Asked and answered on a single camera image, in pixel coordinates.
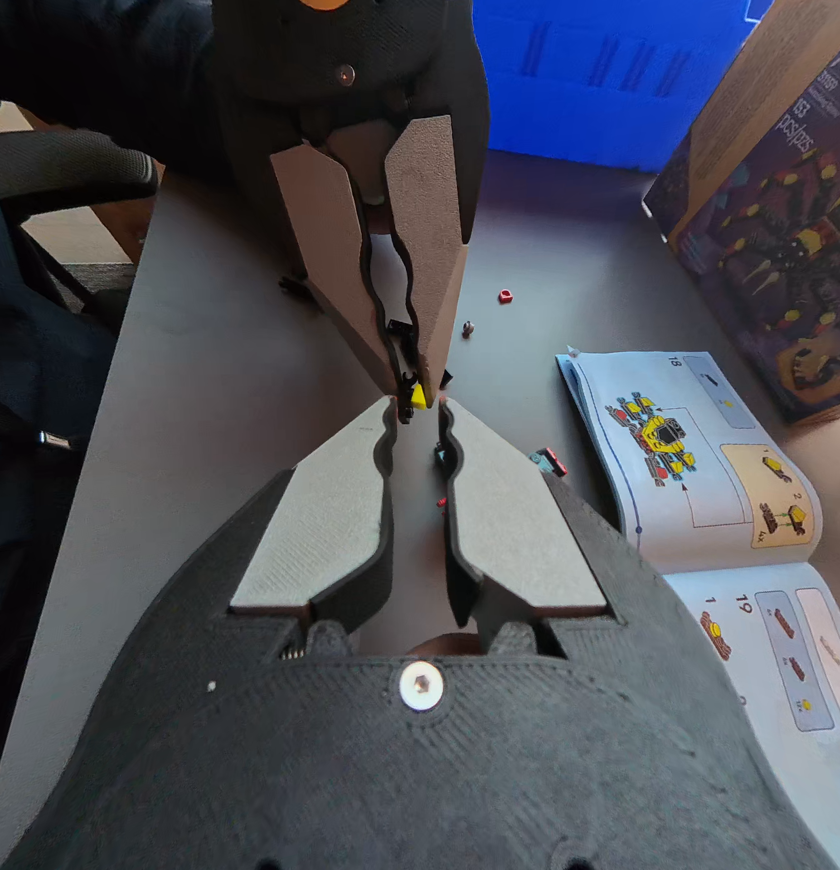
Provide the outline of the lego instruction booklet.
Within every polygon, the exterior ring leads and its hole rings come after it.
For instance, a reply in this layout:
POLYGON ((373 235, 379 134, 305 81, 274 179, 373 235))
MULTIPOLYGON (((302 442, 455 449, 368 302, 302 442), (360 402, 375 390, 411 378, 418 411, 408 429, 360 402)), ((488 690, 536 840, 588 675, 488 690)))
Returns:
POLYGON ((809 564, 812 484, 708 353, 556 364, 622 534, 701 626, 804 821, 840 868, 840 609, 809 564))

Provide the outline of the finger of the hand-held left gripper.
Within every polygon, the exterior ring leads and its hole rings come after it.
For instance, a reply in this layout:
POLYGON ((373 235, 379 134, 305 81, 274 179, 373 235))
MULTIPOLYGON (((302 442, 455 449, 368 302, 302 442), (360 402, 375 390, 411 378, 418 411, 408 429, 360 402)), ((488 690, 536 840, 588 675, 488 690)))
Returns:
POLYGON ((441 389, 468 256, 450 115, 410 121, 384 159, 384 179, 408 274, 418 380, 430 408, 441 389))
POLYGON ((306 283, 375 386, 407 406, 401 362, 370 274, 372 244, 347 168, 296 145, 269 157, 306 283))

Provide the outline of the purple lego set box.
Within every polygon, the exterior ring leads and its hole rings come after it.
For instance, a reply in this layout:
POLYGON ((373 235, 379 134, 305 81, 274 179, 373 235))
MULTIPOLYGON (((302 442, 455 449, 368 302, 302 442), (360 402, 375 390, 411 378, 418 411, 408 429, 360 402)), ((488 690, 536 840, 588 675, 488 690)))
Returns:
POLYGON ((840 1, 772 3, 643 205, 784 419, 840 419, 840 1))

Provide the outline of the black mesh office chair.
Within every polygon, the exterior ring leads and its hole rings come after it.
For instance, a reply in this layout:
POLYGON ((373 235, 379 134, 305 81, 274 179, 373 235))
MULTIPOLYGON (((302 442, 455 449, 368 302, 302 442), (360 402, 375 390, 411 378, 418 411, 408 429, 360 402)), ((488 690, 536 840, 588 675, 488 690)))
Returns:
POLYGON ((78 315, 118 337, 129 293, 91 291, 23 227, 30 218, 78 207, 153 197, 159 187, 153 159, 86 130, 0 132, 0 210, 24 282, 57 307, 74 313, 63 286, 80 304, 78 315))

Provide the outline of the partly built lego model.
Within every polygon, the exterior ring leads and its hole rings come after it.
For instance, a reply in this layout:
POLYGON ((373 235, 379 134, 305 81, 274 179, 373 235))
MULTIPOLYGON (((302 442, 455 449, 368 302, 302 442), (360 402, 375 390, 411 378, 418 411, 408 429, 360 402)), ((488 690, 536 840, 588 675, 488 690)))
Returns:
MULTIPOLYGON (((548 447, 532 451, 527 455, 527 457, 537 465, 539 470, 543 473, 552 474, 558 478, 563 478, 568 474, 567 468, 558 459, 556 452, 548 447)), ((433 451, 433 458, 436 467, 446 475, 448 473, 447 450, 442 442, 436 444, 433 451)))

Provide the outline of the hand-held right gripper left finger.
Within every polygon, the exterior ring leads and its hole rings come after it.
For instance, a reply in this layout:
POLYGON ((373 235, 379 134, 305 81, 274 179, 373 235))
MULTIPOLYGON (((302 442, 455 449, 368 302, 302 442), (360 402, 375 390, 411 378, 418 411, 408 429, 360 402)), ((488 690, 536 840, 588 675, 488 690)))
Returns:
POLYGON ((304 630, 330 620, 351 634, 382 609, 393 582, 397 410, 382 397, 286 474, 231 614, 293 618, 304 630))

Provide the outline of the person's legs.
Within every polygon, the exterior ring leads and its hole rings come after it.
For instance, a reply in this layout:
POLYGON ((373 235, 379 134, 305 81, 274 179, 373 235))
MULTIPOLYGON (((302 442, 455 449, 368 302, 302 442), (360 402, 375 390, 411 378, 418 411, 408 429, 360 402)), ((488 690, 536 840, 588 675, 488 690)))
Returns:
POLYGON ((115 346, 24 282, 0 210, 0 761, 115 346))

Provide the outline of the blue plastic bin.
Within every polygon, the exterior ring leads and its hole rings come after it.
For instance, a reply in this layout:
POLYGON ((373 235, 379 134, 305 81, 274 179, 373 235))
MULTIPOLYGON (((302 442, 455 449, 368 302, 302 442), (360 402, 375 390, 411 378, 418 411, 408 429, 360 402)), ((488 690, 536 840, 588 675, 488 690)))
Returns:
POLYGON ((491 150, 658 172, 770 1, 475 1, 491 150))

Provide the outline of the yellow and black lego piece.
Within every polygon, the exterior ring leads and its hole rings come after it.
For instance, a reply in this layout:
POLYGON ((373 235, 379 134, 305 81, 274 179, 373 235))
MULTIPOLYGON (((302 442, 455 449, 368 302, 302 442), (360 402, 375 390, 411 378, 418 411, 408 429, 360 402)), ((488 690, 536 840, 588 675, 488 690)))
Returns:
POLYGON ((427 396, 418 371, 397 372, 395 380, 396 419, 408 425, 416 411, 428 408, 427 396))

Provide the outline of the person's left forearm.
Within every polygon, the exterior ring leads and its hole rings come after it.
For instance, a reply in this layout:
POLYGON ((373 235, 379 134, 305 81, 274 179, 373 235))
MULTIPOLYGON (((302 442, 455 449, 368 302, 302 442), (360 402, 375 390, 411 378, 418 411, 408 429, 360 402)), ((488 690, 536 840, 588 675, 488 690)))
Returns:
POLYGON ((213 31, 210 2, 0 1, 0 105, 230 183, 213 31))

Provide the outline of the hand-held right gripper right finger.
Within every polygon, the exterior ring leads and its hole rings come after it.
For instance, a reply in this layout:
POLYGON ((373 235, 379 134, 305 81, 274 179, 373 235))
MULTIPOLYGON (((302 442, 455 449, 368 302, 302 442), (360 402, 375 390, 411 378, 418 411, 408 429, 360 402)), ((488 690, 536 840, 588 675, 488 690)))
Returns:
POLYGON ((457 625, 605 614, 608 600, 537 464, 454 399, 442 398, 438 414, 457 625))

